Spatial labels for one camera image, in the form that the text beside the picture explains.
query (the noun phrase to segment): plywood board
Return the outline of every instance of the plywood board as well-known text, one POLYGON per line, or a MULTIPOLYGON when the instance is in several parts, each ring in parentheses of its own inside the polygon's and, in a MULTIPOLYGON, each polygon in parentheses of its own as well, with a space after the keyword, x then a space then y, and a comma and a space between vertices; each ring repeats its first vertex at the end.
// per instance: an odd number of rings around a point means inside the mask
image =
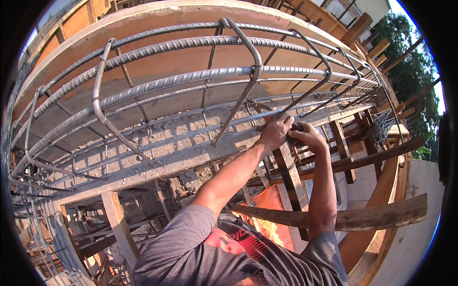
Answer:
POLYGON ((69 17, 62 27, 64 28, 64 33, 67 38, 70 38, 77 32, 89 26, 91 22, 89 21, 89 15, 87 13, 87 3, 81 6, 71 17, 69 17))

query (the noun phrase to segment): man's right hand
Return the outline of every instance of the man's right hand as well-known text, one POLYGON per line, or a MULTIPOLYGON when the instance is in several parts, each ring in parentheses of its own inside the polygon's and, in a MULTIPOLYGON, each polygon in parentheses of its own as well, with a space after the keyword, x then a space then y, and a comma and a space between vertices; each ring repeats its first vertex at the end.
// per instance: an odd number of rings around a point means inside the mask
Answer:
POLYGON ((323 136, 313 127, 313 125, 306 122, 298 122, 304 131, 289 131, 288 135, 292 138, 301 140, 307 145, 312 153, 323 153, 328 150, 326 141, 323 136))

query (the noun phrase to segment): tree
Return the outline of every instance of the tree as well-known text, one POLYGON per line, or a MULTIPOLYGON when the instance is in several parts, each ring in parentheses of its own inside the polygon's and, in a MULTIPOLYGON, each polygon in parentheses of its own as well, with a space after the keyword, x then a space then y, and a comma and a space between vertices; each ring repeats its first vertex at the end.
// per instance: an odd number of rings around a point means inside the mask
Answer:
MULTIPOLYGON (((376 46, 383 38, 390 41, 390 45, 383 54, 394 61, 401 56, 412 44, 420 38, 418 30, 412 29, 407 18, 402 14, 394 14, 389 12, 381 19, 375 26, 374 30, 380 34, 372 42, 376 46)), ((397 92, 396 97, 398 100, 405 101, 411 96, 421 91, 424 87, 434 81, 433 74, 437 73, 436 64, 433 57, 425 44, 421 43, 416 49, 412 51, 404 60, 393 67, 388 72, 388 77, 391 81, 396 79, 393 83, 393 89, 397 92)), ((417 100, 408 106, 415 107, 416 112, 420 112, 420 120, 416 117, 415 121, 411 123, 412 131, 411 136, 424 136, 426 141, 426 148, 431 149, 435 154, 437 148, 437 129, 439 126, 439 113, 437 106, 439 98, 437 98, 434 89, 428 92, 424 98, 417 100)), ((425 150, 418 151, 423 154, 423 159, 435 161, 436 156, 427 156, 425 150)))

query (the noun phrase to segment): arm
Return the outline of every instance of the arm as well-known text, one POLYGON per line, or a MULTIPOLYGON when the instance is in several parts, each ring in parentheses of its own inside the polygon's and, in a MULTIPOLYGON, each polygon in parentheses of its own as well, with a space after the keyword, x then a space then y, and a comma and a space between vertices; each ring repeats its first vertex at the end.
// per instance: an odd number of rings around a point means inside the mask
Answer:
POLYGON ((284 114, 270 122, 250 149, 229 162, 199 188, 190 205, 209 207, 218 217, 224 205, 246 184, 259 162, 286 141, 286 133, 293 121, 291 116, 284 114))
POLYGON ((334 232, 337 198, 331 168, 331 155, 324 138, 310 124, 299 122, 304 132, 290 131, 289 136, 304 142, 315 153, 313 190, 309 204, 309 239, 321 232, 334 232))

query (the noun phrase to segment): white wall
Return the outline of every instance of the white wall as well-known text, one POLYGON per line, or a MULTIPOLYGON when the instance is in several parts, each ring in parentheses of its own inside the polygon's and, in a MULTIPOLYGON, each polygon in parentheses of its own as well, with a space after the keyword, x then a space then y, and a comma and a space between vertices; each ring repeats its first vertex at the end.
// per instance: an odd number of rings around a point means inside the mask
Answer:
POLYGON ((420 265, 441 212, 444 186, 436 163, 410 159, 406 199, 428 194, 428 211, 422 222, 400 227, 371 286, 402 286, 420 265))

